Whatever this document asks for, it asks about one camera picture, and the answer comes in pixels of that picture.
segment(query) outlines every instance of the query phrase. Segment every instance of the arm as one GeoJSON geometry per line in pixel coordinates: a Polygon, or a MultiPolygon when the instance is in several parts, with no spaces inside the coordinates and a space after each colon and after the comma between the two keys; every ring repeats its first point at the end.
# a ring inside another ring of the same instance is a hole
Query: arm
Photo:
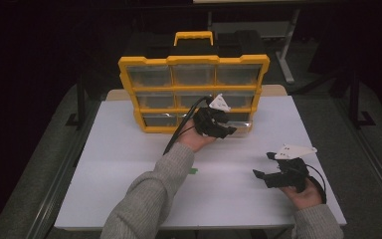
{"type": "Polygon", "coordinates": [[[343,238],[343,232],[315,185],[306,180],[306,189],[297,193],[295,188],[284,187],[281,191],[297,208],[292,238],[343,238]]]}
{"type": "MultiPolygon", "coordinates": [[[[184,128],[193,125],[192,121],[184,128]]],[[[109,214],[101,238],[154,238],[167,218],[173,197],[194,162],[194,152],[215,138],[203,137],[194,128],[185,131],[170,151],[129,186],[125,197],[109,214]]]]}

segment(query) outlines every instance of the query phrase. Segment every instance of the organizer handle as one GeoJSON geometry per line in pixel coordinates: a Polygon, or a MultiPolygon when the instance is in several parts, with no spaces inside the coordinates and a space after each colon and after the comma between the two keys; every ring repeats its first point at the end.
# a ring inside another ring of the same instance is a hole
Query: organizer handle
{"type": "Polygon", "coordinates": [[[210,44],[213,46],[213,33],[210,31],[200,31],[200,32],[177,32],[175,35],[175,42],[173,46],[176,47],[179,39],[210,39],[210,44]]]}

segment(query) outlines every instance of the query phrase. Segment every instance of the gray sweater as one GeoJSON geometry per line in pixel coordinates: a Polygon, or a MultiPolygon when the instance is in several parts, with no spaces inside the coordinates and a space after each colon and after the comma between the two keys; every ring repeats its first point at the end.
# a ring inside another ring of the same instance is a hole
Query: gray sweater
{"type": "MultiPolygon", "coordinates": [[[[101,238],[154,238],[193,163],[194,152],[175,143],[153,171],[132,182],[109,214],[101,238]]],[[[328,206],[318,205],[295,214],[292,238],[343,238],[343,233],[328,206]]]]}

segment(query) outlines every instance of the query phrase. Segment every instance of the yellow storage organizer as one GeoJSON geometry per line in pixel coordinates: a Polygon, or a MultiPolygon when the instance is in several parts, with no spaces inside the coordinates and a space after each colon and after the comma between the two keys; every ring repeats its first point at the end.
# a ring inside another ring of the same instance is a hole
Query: yellow storage organizer
{"type": "Polygon", "coordinates": [[[251,129],[269,63],[257,32],[205,31],[133,34],[118,65],[143,131],[173,133],[198,99],[222,94],[239,134],[251,129]]]}

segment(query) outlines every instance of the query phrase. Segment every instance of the white tag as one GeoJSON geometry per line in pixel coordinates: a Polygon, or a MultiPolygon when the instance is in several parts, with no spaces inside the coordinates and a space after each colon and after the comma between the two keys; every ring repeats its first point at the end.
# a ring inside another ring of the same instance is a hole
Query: white tag
{"type": "Polygon", "coordinates": [[[294,159],[314,152],[317,152],[315,147],[284,144],[276,153],[275,159],[294,159]]]}
{"type": "Polygon", "coordinates": [[[225,100],[223,99],[222,94],[219,94],[215,100],[210,103],[209,107],[224,112],[229,112],[231,110],[231,108],[228,107],[228,104],[226,104],[225,100]]]}

